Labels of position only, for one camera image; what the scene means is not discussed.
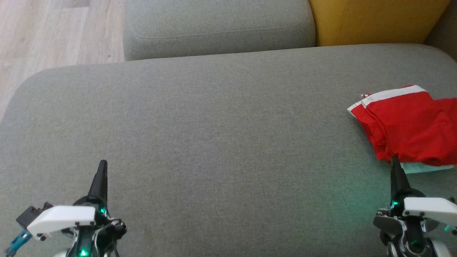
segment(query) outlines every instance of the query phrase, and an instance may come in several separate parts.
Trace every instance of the green led light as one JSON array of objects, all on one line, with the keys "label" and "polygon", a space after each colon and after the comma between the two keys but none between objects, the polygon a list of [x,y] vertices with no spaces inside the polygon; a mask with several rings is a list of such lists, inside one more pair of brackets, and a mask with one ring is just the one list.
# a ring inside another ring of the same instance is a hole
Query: green led light
[{"label": "green led light", "polygon": [[85,250],[82,250],[81,253],[80,253],[80,256],[88,256],[89,253],[86,252]]},{"label": "green led light", "polygon": [[419,242],[418,240],[412,241],[411,246],[418,251],[422,251],[424,249],[424,245],[421,242]]}]

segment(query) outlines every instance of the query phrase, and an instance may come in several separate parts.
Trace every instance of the blue connector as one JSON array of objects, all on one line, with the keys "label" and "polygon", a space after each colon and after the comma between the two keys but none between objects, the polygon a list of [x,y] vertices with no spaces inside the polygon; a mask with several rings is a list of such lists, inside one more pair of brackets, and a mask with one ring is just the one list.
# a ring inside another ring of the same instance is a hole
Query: blue connector
[{"label": "blue connector", "polygon": [[11,243],[10,247],[5,250],[6,257],[13,257],[16,255],[17,250],[21,248],[32,238],[28,230],[23,230]]}]

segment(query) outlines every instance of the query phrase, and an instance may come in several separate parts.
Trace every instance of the white stripe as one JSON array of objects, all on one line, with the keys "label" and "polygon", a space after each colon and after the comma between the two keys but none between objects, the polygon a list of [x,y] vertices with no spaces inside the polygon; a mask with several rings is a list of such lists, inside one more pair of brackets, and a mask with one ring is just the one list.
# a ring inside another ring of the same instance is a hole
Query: white stripe
[{"label": "white stripe", "polygon": [[408,86],[408,87],[399,88],[399,89],[381,91],[381,92],[372,94],[371,96],[368,96],[367,98],[363,99],[362,105],[363,105],[363,107],[366,108],[367,105],[369,105],[371,102],[377,102],[377,101],[389,99],[392,97],[403,96],[403,95],[418,93],[418,92],[427,92],[427,91],[418,85]]},{"label": "white stripe", "polygon": [[349,108],[347,108],[347,111],[354,117],[356,117],[354,114],[352,114],[352,110],[356,108],[357,106],[361,105],[362,101],[358,101],[355,104],[351,105]]}]

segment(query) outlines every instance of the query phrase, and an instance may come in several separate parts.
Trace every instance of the sofa cushion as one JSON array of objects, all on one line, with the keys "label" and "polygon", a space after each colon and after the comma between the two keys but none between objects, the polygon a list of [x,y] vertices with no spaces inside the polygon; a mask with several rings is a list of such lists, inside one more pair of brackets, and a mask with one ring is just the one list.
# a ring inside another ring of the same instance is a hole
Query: sofa cushion
[{"label": "sofa cushion", "polygon": [[[390,168],[346,108],[408,84],[457,96],[456,81],[450,57],[413,44],[40,72],[0,124],[0,241],[29,205],[85,195],[106,159],[108,207],[128,225],[121,256],[383,257],[372,219]],[[428,196],[456,192],[455,169],[408,178]],[[70,245],[32,240],[20,254]]]},{"label": "sofa cushion", "polygon": [[306,0],[128,0],[126,60],[314,46]]}]

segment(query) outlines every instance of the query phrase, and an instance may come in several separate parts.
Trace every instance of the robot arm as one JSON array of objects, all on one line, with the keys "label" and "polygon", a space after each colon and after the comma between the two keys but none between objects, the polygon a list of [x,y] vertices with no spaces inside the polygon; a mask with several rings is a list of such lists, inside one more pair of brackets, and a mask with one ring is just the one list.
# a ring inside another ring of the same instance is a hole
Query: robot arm
[{"label": "robot arm", "polygon": [[87,196],[77,200],[73,206],[53,206],[45,203],[43,209],[30,206],[16,221],[24,229],[5,251],[13,257],[17,250],[32,237],[40,241],[46,235],[61,231],[74,238],[72,247],[59,256],[102,257],[112,251],[118,256],[117,240],[127,232],[121,219],[111,218],[106,206],[108,195],[107,161],[102,160],[94,176]]},{"label": "robot arm", "polygon": [[77,225],[93,225],[94,223],[95,208],[92,206],[54,206],[43,211],[27,227],[27,230],[39,240],[43,234]]},{"label": "robot arm", "polygon": [[381,230],[381,241],[387,246],[388,256],[450,257],[443,243],[424,236],[424,232],[437,227],[437,222],[456,226],[457,205],[443,198],[427,198],[411,188],[398,157],[394,156],[391,202],[388,209],[379,209],[373,220]]},{"label": "robot arm", "polygon": [[444,198],[406,197],[403,216],[411,215],[457,226],[457,205]]}]

